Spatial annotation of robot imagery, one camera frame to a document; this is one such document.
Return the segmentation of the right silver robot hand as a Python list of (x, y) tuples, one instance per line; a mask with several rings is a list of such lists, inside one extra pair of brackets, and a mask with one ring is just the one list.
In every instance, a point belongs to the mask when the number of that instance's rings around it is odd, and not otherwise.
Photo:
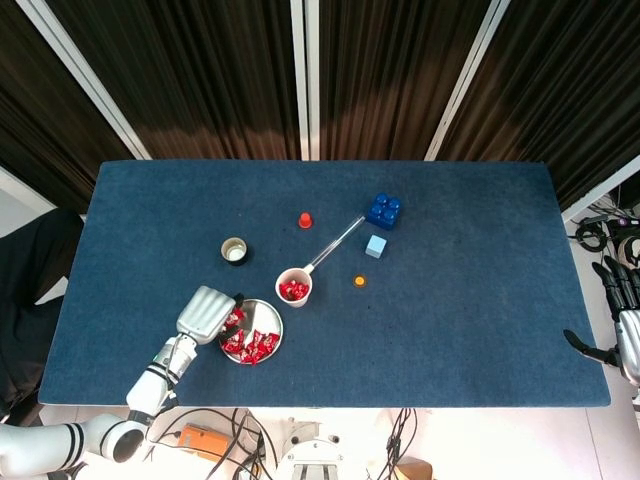
[(603, 262), (605, 266), (593, 263), (592, 268), (604, 286), (617, 343), (602, 350), (587, 345), (569, 329), (563, 335), (581, 355), (618, 368), (631, 385), (639, 387), (639, 273), (608, 255)]

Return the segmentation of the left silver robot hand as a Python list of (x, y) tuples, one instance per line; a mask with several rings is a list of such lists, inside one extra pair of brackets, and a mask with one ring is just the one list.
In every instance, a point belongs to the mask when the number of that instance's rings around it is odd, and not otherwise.
[(220, 333), (235, 308), (240, 308), (245, 297), (233, 297), (216, 289), (200, 286), (176, 321), (179, 334), (191, 337), (198, 345), (205, 345)]

